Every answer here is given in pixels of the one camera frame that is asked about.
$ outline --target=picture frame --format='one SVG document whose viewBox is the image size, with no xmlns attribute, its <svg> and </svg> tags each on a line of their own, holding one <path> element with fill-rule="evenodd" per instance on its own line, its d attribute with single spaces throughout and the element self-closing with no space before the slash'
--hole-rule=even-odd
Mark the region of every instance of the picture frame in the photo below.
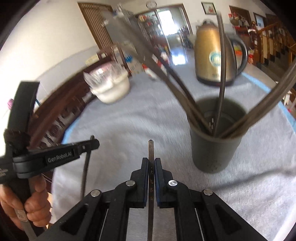
<svg viewBox="0 0 296 241">
<path fill-rule="evenodd" d="M 217 15 L 214 3 L 212 2 L 201 2 L 202 8 L 204 9 L 205 14 L 208 15 Z"/>
</svg>

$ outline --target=table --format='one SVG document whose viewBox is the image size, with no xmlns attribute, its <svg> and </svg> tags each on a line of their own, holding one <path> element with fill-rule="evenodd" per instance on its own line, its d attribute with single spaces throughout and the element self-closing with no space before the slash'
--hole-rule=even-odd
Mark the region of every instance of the table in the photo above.
<svg viewBox="0 0 296 241">
<path fill-rule="evenodd" d="M 193 65 L 174 68 L 195 99 L 219 95 L 218 88 L 196 80 Z M 267 240 L 279 237 L 288 221 L 293 223 L 296 135 L 279 106 L 248 130 L 225 170 L 208 174 L 192 162 L 186 114 L 166 85 L 144 73 L 130 82 L 131 91 L 125 98 L 111 105 L 93 101 L 65 135 L 64 142 L 91 135 L 100 141 L 91 155 L 87 193 L 111 190 L 128 180 L 140 168 L 142 158 L 148 157 L 148 140 L 152 139 L 155 158 L 161 158 L 163 168 L 176 180 L 197 191 L 211 188 Z M 225 90 L 226 98 L 246 110 L 265 94 L 243 75 Z M 84 158 L 55 169 L 52 222 L 79 201 Z M 130 210 L 127 240 L 146 240 L 147 217 L 146 208 Z M 173 210 L 155 208 L 153 240 L 176 240 Z"/>
</svg>

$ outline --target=plastic container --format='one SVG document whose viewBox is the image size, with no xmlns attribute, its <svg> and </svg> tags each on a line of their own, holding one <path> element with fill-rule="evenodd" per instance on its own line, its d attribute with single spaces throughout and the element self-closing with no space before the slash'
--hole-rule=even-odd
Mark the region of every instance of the plastic container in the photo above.
<svg viewBox="0 0 296 241">
<path fill-rule="evenodd" d="M 91 92 L 106 104 L 123 98 L 129 92 L 128 72 L 116 62 L 103 64 L 89 74 L 83 74 Z"/>
<path fill-rule="evenodd" d="M 213 97 L 197 101 L 209 125 L 213 124 L 218 99 Z M 246 111 L 240 105 L 230 99 L 224 99 L 217 136 L 245 114 Z M 201 130 L 193 126 L 190 121 L 189 125 L 192 160 L 195 166 L 207 173 L 216 173 L 225 169 L 245 133 L 236 138 L 220 139 L 206 134 L 202 124 L 200 124 Z"/>
</svg>

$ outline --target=metal screw head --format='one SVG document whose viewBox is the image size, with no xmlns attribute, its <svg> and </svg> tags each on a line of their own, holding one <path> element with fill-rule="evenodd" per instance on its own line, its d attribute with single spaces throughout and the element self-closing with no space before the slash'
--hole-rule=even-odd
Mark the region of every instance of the metal screw head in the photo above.
<svg viewBox="0 0 296 241">
<path fill-rule="evenodd" d="M 100 195 L 100 191 L 99 191 L 99 190 L 92 190 L 92 191 L 91 191 L 91 195 L 92 195 L 93 197 L 97 197 L 97 196 Z"/>
<path fill-rule="evenodd" d="M 135 184 L 136 184 L 136 182 L 133 181 L 133 180 L 129 180 L 129 181 L 126 182 L 126 185 L 127 185 L 128 187 L 132 187 L 132 186 L 135 185 Z"/>
<path fill-rule="evenodd" d="M 168 182 L 168 184 L 170 185 L 170 186 L 176 186 L 177 184 L 178 184 L 178 182 L 177 181 L 175 181 L 175 180 L 170 180 L 169 182 Z"/>
<path fill-rule="evenodd" d="M 212 191 L 211 189 L 205 189 L 205 190 L 204 190 L 204 194 L 205 194 L 206 196 L 211 196 L 211 195 L 213 194 L 213 191 Z"/>
</svg>

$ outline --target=metal tongs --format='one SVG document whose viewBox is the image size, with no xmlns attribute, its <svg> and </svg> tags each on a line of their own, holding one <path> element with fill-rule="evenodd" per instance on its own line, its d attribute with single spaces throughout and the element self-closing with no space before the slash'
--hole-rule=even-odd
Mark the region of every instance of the metal tongs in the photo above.
<svg viewBox="0 0 296 241">
<path fill-rule="evenodd" d="M 207 121 L 204 118 L 204 115 L 201 113 L 200 108 L 195 103 L 191 93 L 185 87 L 182 80 L 179 78 L 177 73 L 169 66 L 169 64 L 160 56 L 160 53 L 154 49 L 148 41 L 142 36 L 142 33 L 134 28 L 132 28 L 125 21 L 120 21 L 119 19 L 113 18 L 113 16 L 109 12 L 104 12 L 105 18 L 108 20 L 108 24 L 110 24 L 114 29 L 118 31 L 118 34 L 123 35 L 127 39 L 131 41 L 131 43 L 137 49 L 137 52 L 125 45 L 120 45 L 121 48 L 132 55 L 134 58 L 139 60 L 141 63 L 145 64 L 148 68 L 150 68 L 160 79 L 162 79 L 168 88 L 172 91 L 176 99 L 179 101 L 180 105 L 184 109 L 187 114 L 189 120 L 200 129 L 199 123 L 201 123 L 208 134 L 212 133 L 211 128 L 209 127 Z M 182 91 L 180 91 L 170 80 L 170 78 L 161 70 L 161 68 L 157 65 L 157 63 L 152 59 L 152 56 L 158 58 L 158 60 L 164 65 L 167 72 L 175 79 L 178 83 Z"/>
<path fill-rule="evenodd" d="M 182 80 L 179 78 L 177 73 L 169 66 L 169 64 L 160 56 L 160 53 L 154 49 L 150 43 L 144 38 L 142 33 L 139 30 L 132 28 L 125 21 L 114 18 L 111 13 L 104 12 L 104 16 L 114 29 L 118 31 L 118 35 L 124 36 L 129 39 L 131 43 L 137 49 L 137 52 L 125 45 L 121 44 L 121 48 L 126 51 L 128 54 L 132 55 L 138 59 L 141 63 L 144 63 L 148 68 L 150 68 L 160 79 L 162 79 L 172 91 L 174 96 L 179 101 L 180 105 L 187 114 L 190 122 L 198 129 L 200 125 L 203 125 L 207 134 L 217 135 L 217 127 L 221 117 L 222 104 L 224 99 L 225 91 L 225 81 L 226 81 L 226 52 L 224 46 L 224 30 L 221 13 L 217 13 L 218 27 L 220 32 L 221 40 L 221 86 L 218 107 L 215 115 L 215 125 L 213 131 L 208 125 L 208 122 L 205 120 L 203 113 L 201 112 L 199 106 L 195 103 L 192 95 L 185 87 Z M 166 68 L 169 75 L 177 82 L 182 91 L 177 88 L 169 76 L 167 76 L 156 62 L 152 59 L 152 56 L 155 56 L 162 65 Z M 255 107 L 253 107 L 249 113 L 247 113 L 240 120 L 235 122 L 227 130 L 219 134 L 218 138 L 235 138 L 244 134 L 252 125 L 257 121 L 263 118 L 272 108 L 274 108 L 277 103 L 282 99 L 282 97 L 294 86 L 296 83 L 296 59 L 293 61 L 291 66 L 288 68 L 284 76 L 281 78 L 279 83 L 268 93 L 261 102 L 259 102 Z"/>
</svg>

